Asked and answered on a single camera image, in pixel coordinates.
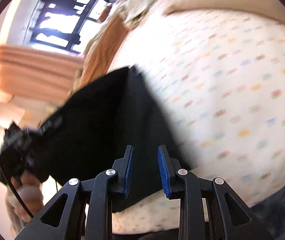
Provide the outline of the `person's left hand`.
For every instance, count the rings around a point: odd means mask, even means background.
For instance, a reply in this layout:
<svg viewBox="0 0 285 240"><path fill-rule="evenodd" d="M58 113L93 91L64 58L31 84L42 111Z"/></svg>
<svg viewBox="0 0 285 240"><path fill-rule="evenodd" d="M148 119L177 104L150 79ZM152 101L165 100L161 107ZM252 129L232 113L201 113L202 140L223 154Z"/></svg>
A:
<svg viewBox="0 0 285 240"><path fill-rule="evenodd" d="M11 182L17 193L27 208L31 211L32 215L35 216L44 206L43 195L40 190L41 183L34 175L28 172L23 173L23 175L20 177L20 181L22 183L21 186L18 185L15 178L11 178ZM31 217L18 202L17 198L9 187L7 187L6 191L5 205L13 230L16 234L18 234L23 229L20 219L24 223L28 223L31 221Z"/></svg>

